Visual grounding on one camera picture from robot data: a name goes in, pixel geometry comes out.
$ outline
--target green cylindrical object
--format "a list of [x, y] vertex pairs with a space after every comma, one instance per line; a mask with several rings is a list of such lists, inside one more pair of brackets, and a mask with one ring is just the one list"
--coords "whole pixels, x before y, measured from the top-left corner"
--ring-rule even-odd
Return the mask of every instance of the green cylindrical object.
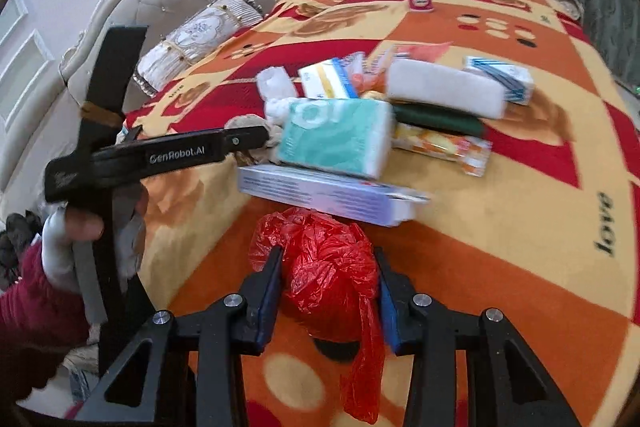
[[399, 123], [465, 136], [484, 137], [484, 123], [466, 112], [423, 103], [393, 103]]

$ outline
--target pillow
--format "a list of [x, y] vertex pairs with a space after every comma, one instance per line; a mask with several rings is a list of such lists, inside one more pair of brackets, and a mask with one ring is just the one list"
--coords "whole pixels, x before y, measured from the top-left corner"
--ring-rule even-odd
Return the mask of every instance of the pillow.
[[240, 28], [262, 20], [253, 0], [215, 0], [140, 58], [133, 80], [149, 96], [193, 66]]

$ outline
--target toothpaste box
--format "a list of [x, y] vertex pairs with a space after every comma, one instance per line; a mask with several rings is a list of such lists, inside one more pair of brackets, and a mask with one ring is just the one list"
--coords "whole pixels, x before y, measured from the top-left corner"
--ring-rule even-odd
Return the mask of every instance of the toothpaste box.
[[430, 201], [411, 188], [272, 164], [239, 167], [238, 190], [383, 227], [414, 219], [415, 205]]
[[506, 102], [529, 104], [534, 81], [527, 68], [483, 57], [467, 57], [465, 66], [467, 71], [483, 73], [500, 82], [506, 88]]
[[307, 98], [357, 98], [339, 58], [330, 58], [298, 70]]

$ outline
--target red plastic bag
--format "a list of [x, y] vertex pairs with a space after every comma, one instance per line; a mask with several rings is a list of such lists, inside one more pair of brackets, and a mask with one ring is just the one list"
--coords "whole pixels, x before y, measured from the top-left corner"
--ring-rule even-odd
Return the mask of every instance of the red plastic bag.
[[260, 271], [276, 245], [284, 248], [283, 311], [318, 339], [360, 341], [347, 377], [340, 379], [345, 412], [373, 424], [380, 409], [385, 359], [378, 317], [378, 267], [369, 239], [355, 223], [292, 207], [260, 219], [249, 261]]

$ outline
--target metal bolt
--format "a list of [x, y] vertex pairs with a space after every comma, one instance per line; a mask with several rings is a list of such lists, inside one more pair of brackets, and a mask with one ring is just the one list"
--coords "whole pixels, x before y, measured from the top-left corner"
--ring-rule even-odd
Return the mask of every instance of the metal bolt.
[[225, 306], [229, 308], [235, 308], [240, 304], [242, 304], [242, 296], [237, 293], [229, 293], [229, 295], [225, 297]]
[[167, 324], [171, 320], [171, 312], [167, 310], [160, 310], [154, 314], [153, 322], [154, 324], [161, 326], [162, 324]]
[[414, 304], [416, 306], [425, 307], [429, 306], [433, 302], [433, 299], [426, 293], [417, 293], [414, 295]]
[[492, 322], [500, 322], [504, 318], [504, 314], [498, 308], [489, 308], [484, 314]]

